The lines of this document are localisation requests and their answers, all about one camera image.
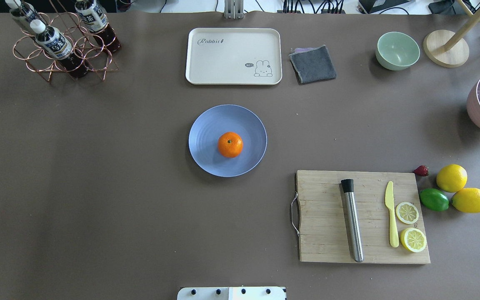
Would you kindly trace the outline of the orange mandarin fruit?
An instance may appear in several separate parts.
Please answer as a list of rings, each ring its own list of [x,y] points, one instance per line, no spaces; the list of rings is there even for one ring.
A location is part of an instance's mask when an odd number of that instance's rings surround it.
[[[235,132],[226,132],[219,137],[217,147],[219,153],[225,158],[235,158],[243,150],[243,140]]]

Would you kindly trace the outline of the blue round plate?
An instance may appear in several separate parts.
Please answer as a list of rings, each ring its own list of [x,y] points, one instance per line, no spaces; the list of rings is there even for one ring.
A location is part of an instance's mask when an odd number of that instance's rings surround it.
[[[234,132],[243,140],[239,156],[219,153],[218,139]],[[188,146],[194,161],[206,172],[220,177],[243,175],[255,168],[265,155],[268,137],[265,126],[251,110],[239,105],[218,105],[196,118],[189,131]]]

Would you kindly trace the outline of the cream rabbit tray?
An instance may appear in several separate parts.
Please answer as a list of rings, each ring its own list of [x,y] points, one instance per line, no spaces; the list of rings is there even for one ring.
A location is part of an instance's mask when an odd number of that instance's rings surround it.
[[[185,78],[192,84],[275,85],[282,79],[280,34],[272,28],[195,28]]]

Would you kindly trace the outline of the yellow plastic knife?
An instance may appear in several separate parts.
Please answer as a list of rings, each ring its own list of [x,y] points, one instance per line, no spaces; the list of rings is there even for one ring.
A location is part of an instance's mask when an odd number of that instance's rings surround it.
[[[385,207],[389,214],[389,243],[393,248],[400,245],[394,207],[394,183],[389,181],[385,188]]]

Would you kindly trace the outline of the lemon slice flat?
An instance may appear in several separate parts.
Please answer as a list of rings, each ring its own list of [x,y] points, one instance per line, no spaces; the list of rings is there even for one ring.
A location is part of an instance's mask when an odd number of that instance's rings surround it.
[[[410,202],[403,202],[395,207],[396,217],[404,224],[415,224],[419,220],[419,211],[417,207]]]

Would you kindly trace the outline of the red strawberry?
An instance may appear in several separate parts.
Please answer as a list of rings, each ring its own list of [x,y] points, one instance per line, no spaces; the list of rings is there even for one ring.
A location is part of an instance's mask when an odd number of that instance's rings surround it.
[[[429,168],[426,165],[420,165],[416,169],[414,169],[413,173],[420,177],[426,177],[429,175]]]

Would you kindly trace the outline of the green bowl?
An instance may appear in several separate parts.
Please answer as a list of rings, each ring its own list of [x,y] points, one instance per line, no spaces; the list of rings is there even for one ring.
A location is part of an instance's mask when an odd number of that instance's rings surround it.
[[[387,70],[405,70],[420,57],[420,48],[410,36],[402,32],[388,32],[377,41],[376,59]]]

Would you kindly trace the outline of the green lime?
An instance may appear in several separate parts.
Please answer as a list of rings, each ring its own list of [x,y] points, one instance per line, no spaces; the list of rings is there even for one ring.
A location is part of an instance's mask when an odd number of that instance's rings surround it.
[[[445,211],[449,207],[449,199],[438,189],[427,188],[419,192],[421,203],[433,211]]]

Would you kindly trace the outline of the yellow lemon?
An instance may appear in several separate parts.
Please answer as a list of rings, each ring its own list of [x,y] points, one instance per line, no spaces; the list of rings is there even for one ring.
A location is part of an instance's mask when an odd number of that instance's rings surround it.
[[[437,186],[448,192],[455,193],[465,187],[468,180],[468,173],[461,165],[446,165],[443,167],[437,177]]]
[[[451,199],[455,209],[464,213],[480,213],[480,189],[463,188]]]

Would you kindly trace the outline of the tea bottle front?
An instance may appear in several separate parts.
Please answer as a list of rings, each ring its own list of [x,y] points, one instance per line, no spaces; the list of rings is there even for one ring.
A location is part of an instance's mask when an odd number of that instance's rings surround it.
[[[30,28],[35,34],[35,42],[50,57],[59,61],[63,68],[73,77],[82,78],[88,73],[88,65],[84,59],[74,52],[74,46],[65,38],[59,29],[46,25],[40,20],[33,20]]]

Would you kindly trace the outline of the wooden cup tree stand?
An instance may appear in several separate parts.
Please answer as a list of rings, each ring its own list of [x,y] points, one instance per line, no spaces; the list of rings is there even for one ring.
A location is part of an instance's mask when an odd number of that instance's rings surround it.
[[[461,0],[457,2],[468,15],[465,24],[457,32],[445,29],[435,30],[428,34],[423,42],[427,57],[434,63],[447,68],[462,66],[468,60],[469,46],[463,37],[480,22],[480,8],[472,13]]]

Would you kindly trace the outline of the yellow lemon near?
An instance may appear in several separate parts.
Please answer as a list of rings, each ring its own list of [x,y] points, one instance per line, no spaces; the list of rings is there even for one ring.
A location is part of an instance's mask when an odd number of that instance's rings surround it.
[[[464,213],[480,213],[480,189],[463,188],[451,199],[455,209]]]

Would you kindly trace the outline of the tea bottle back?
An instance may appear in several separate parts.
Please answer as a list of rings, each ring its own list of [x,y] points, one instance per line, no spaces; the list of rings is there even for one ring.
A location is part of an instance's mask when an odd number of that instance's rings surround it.
[[[40,17],[34,6],[30,5],[27,2],[21,2],[20,0],[6,0],[5,1],[8,7],[10,8],[10,13],[14,21],[26,31],[29,31],[30,23],[33,20],[40,20],[43,22],[43,19]]]

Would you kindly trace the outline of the aluminium frame post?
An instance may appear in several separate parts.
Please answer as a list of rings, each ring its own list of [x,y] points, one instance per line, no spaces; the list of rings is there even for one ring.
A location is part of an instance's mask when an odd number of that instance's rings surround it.
[[[225,0],[224,1],[225,19],[238,20],[244,18],[244,0]]]

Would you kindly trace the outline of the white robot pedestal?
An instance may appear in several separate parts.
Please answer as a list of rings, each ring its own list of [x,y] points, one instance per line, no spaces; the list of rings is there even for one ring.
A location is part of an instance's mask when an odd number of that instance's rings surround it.
[[[278,286],[185,287],[177,300],[285,300],[286,288]]]

